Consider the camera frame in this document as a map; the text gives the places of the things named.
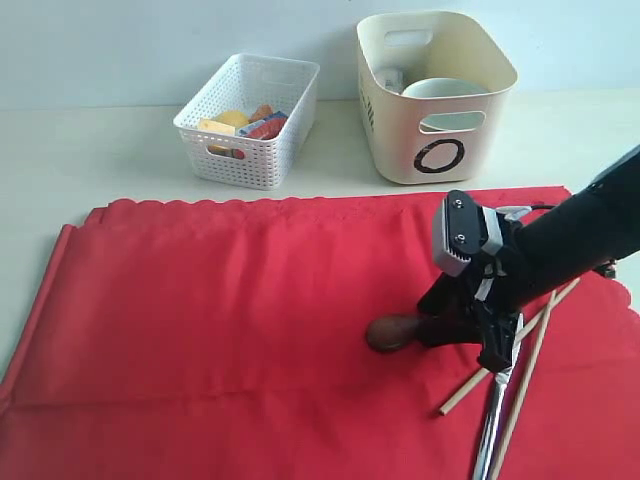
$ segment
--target red fabric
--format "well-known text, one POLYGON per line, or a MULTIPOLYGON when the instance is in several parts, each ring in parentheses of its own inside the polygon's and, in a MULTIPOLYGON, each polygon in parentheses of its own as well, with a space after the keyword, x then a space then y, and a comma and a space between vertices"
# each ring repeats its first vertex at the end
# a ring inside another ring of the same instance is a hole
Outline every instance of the red fabric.
MULTIPOLYGON (((466 478, 488 381, 434 412, 479 347, 363 340, 436 278, 441 199, 121 200, 65 227, 0 387, 0 478, 466 478)), ((589 274, 555 310, 502 478, 640 478, 629 302, 589 274)))

